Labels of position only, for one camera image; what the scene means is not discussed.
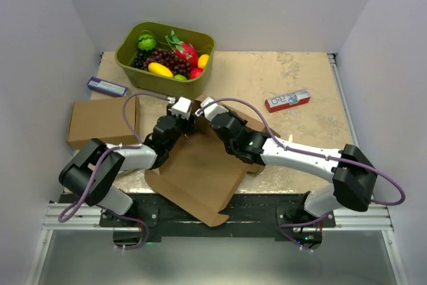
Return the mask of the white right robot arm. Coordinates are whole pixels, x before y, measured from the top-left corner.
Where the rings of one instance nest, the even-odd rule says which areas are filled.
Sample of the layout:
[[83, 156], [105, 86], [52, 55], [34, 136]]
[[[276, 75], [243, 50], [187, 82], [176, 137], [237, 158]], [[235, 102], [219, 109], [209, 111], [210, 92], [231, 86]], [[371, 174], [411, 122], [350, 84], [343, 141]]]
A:
[[338, 150], [291, 143], [269, 130], [250, 129], [246, 120], [218, 103], [203, 114], [223, 141], [226, 152], [244, 163], [291, 168], [328, 182], [319, 190], [306, 192], [299, 204], [285, 213], [287, 222], [311, 227], [325, 213], [341, 207], [367, 211], [376, 175], [356, 146], [347, 144]]

